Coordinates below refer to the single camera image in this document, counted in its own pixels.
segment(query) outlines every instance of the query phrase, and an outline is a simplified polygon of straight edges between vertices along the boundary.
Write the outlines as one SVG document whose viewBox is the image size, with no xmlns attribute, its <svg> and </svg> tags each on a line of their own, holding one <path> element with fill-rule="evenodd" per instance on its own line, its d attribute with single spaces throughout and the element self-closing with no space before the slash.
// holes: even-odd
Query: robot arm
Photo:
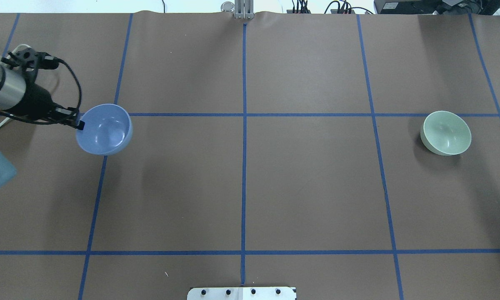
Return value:
<svg viewBox="0 0 500 300">
<path fill-rule="evenodd" d="M 29 47 L 9 55 L 8 58 L 0 57 L 0 115 L 35 125 L 62 124 L 83 130 L 84 122 L 78 121 L 82 89 L 69 65 Z M 56 104 L 47 90 L 35 84 L 39 70 L 53 70 L 60 64 L 67 67 L 78 85 L 76 107 Z M 15 167 L 0 153 L 0 186 L 15 175 Z"/>
<path fill-rule="evenodd" d="M 9 54 L 10 58 L 2 58 L 3 64 L 0 63 L 0 114 L 37 125 L 59 123 L 82 130 L 84 123 L 77 120 L 82 101 L 81 87 L 68 64 L 32 48 Z M 39 70 L 53 70 L 60 63 L 69 69 L 78 84 L 80 96 L 77 107 L 64 108 L 56 104 L 47 90 L 35 84 Z"/>
</svg>

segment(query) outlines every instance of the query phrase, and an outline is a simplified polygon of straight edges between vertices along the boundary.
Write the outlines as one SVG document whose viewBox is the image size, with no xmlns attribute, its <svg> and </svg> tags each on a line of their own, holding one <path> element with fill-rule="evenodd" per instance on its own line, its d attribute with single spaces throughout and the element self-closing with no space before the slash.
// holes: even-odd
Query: metal bracket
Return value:
<svg viewBox="0 0 500 300">
<path fill-rule="evenodd" d="M 192 288 L 187 300 L 296 300 L 295 287 Z"/>
<path fill-rule="evenodd" d="M 235 0 L 235 19 L 254 19 L 254 0 Z"/>
</svg>

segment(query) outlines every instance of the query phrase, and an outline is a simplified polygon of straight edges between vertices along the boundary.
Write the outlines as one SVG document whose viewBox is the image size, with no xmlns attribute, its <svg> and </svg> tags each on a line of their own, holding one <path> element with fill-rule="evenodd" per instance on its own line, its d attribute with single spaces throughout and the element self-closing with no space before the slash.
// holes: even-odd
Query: white mounting plate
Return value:
<svg viewBox="0 0 500 300">
<path fill-rule="evenodd" d="M 187 294 L 187 300 L 296 300 L 296 288 L 193 288 Z"/>
</svg>

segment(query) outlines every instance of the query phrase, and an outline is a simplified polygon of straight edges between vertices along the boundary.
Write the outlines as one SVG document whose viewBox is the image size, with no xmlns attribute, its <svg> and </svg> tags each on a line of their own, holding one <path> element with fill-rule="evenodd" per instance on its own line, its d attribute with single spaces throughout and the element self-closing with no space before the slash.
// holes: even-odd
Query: bowl rim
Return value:
<svg viewBox="0 0 500 300">
<path fill-rule="evenodd" d="M 130 114 L 128 113 L 127 110 L 125 110 L 122 106 L 120 105 L 117 105 L 117 104 L 113 104 L 113 103 L 103 103 L 103 104 L 98 104 L 96 106 L 93 106 L 92 108 L 88 109 L 86 112 L 84 112 L 82 114 L 82 117 L 80 118 L 80 121 L 82 121 L 82 119 L 84 118 L 84 116 L 94 110 L 95 108 L 98 108 L 99 106 L 116 106 L 117 108 L 119 108 L 122 112 L 124 112 L 126 114 L 126 116 L 128 117 L 128 133 L 126 134 L 126 137 L 128 136 L 128 134 L 130 133 L 130 129 L 131 129 L 131 126 L 132 126 L 132 118 L 130 117 Z M 78 140 L 78 133 L 80 133 L 81 130 L 76 130 L 76 143 L 78 144 L 78 146 L 80 146 L 80 148 L 85 151 L 85 152 L 88 152 L 90 154 L 95 154 L 95 155 L 107 155 L 108 153 L 111 153 L 115 150 L 115 148 L 111 149 L 111 150 L 107 150 L 105 152 L 98 152 L 98 153 L 94 153 L 94 152 L 91 152 L 91 151 L 88 151 L 84 148 L 84 146 L 82 146 L 82 143 Z"/>
<path fill-rule="evenodd" d="M 458 152 L 448 152 L 448 151 L 443 151 L 439 148 L 437 148 L 433 143 L 431 143 L 429 137 L 426 135 L 426 122 L 428 121 L 428 119 L 434 115 L 434 114 L 450 114 L 451 116 L 459 119 L 461 122 L 463 122 L 463 124 L 465 124 L 465 128 L 467 128 L 467 137 L 468 137 L 468 140 L 469 140 L 469 143 L 467 144 L 467 146 L 465 147 L 464 150 L 462 151 L 458 151 Z M 458 154 L 461 154 L 463 152 L 465 152 L 469 147 L 470 147 L 470 144 L 473 142 L 473 135 L 470 131 L 470 128 L 469 128 L 469 124 L 467 124 L 467 122 L 465 122 L 465 120 L 463 120 L 463 118 L 461 118 L 460 116 L 458 116 L 457 114 L 454 114 L 453 112 L 449 112 L 447 110 L 437 110 L 436 112 L 432 112 L 431 114 L 429 114 L 425 119 L 424 119 L 424 122 L 422 123 L 422 131 L 424 132 L 424 135 L 426 137 L 426 141 L 437 151 L 443 153 L 443 154 L 446 154 L 446 155 L 458 155 Z"/>
</svg>

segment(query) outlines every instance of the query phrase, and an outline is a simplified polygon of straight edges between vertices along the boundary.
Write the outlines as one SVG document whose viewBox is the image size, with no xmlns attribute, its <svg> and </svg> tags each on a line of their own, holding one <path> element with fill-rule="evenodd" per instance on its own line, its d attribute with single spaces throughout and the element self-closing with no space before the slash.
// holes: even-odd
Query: table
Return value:
<svg viewBox="0 0 500 300">
<path fill-rule="evenodd" d="M 0 129 L 0 298 L 500 299 L 500 17 L 232 17 L 0 14 L 0 53 L 65 59 L 135 134 L 104 157 Z M 74 103 L 66 70 L 38 83 Z M 435 110 L 467 152 L 424 148 Z"/>
</svg>

